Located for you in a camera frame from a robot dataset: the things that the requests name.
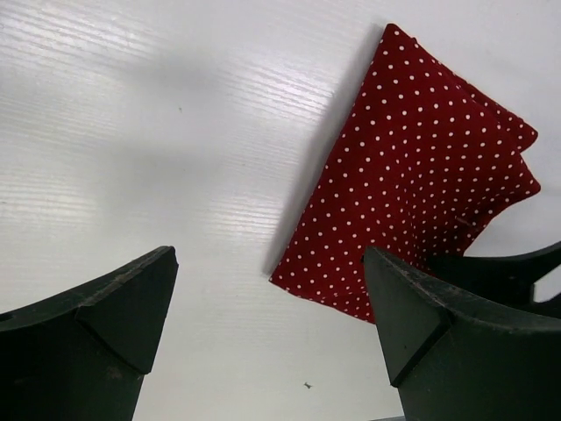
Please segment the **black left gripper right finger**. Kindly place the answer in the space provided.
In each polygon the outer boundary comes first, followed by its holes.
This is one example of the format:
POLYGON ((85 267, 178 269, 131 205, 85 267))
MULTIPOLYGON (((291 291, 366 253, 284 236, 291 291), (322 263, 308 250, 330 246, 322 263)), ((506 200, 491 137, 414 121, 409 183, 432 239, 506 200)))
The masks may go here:
POLYGON ((407 420, 557 420, 560 314, 487 300, 371 247, 365 279, 407 420))

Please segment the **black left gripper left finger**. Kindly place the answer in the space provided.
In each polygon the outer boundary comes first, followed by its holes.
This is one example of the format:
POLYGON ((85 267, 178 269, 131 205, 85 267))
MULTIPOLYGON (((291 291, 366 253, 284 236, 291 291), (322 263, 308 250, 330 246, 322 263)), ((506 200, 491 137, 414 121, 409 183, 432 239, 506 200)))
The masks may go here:
POLYGON ((131 420, 178 272, 160 246, 1 316, 3 420, 131 420))

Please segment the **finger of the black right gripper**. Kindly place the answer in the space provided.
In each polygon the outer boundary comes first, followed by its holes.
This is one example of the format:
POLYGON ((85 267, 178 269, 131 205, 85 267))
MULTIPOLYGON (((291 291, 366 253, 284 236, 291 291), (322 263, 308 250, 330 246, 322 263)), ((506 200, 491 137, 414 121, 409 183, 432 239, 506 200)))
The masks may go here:
POLYGON ((560 314, 560 296, 534 300, 536 282, 560 266, 558 242, 514 256, 433 256, 427 265, 435 277, 487 300, 543 316, 560 314))

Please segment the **red polka dot skirt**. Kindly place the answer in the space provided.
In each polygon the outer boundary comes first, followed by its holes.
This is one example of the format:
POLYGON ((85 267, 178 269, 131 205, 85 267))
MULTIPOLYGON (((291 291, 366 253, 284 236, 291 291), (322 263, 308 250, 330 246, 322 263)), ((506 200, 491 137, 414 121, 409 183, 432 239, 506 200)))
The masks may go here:
POLYGON ((372 322, 363 266, 375 246, 420 270, 461 255, 540 191, 522 153, 535 128, 398 25, 387 25, 272 284, 372 322))

